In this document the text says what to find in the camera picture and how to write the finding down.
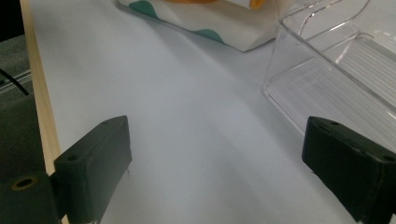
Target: clear plastic container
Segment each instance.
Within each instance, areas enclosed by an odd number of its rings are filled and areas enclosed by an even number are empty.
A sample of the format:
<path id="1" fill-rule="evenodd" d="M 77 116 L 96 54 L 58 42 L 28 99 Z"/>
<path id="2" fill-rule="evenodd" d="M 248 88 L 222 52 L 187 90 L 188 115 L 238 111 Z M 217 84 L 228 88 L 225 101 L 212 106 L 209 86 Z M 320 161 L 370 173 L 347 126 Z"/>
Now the clear plastic container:
<path id="1" fill-rule="evenodd" d="M 279 22 L 270 101 L 301 133 L 318 116 L 396 152 L 396 1 L 321 0 Z"/>

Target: dark floor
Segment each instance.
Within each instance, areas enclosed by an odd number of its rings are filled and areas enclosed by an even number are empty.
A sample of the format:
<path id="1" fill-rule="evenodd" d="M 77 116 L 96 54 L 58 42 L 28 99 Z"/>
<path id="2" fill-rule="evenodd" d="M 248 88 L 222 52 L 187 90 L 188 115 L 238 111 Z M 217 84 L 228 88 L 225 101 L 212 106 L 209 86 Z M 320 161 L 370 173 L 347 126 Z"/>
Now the dark floor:
<path id="1" fill-rule="evenodd" d="M 45 171 L 24 35 L 0 42 L 0 68 L 29 92 L 0 77 L 0 183 Z"/>

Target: white table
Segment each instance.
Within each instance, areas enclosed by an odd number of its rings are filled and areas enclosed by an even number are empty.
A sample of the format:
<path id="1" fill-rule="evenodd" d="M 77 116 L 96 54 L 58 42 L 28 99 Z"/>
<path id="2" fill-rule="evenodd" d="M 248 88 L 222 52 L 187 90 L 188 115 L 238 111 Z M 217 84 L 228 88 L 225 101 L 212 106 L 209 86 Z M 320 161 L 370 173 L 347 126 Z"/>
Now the white table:
<path id="1" fill-rule="evenodd" d="M 241 53 L 115 0 L 31 0 L 61 151 L 127 115 L 134 160 L 102 223 L 355 223 Z"/>

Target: wooden edge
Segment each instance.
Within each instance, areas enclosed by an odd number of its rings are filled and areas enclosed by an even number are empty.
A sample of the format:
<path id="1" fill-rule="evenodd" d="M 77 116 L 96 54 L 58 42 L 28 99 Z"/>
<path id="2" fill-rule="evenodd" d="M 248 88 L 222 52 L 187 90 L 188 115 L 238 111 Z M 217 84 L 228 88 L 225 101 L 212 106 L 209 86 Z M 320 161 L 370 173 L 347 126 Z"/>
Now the wooden edge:
<path id="1" fill-rule="evenodd" d="M 40 127 L 41 144 L 43 146 L 46 170 L 49 175 L 55 172 L 53 161 L 61 154 L 58 134 L 50 105 L 50 96 L 47 82 L 44 77 L 40 52 L 35 38 L 35 27 L 29 0 L 21 0 L 21 12 L 29 55 L 30 69 L 32 72 L 33 89 L 35 91 L 35 104 Z"/>

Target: transparent plastic box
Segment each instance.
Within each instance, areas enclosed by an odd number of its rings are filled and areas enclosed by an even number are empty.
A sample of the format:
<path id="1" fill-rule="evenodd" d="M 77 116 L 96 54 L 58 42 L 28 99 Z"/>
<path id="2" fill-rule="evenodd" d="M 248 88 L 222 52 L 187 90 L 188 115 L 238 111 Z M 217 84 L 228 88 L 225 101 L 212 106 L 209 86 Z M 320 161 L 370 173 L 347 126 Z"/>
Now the transparent plastic box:
<path id="1" fill-rule="evenodd" d="M 279 23 L 270 101 L 300 133 L 318 116 L 396 152 L 396 1 L 315 1 Z"/>

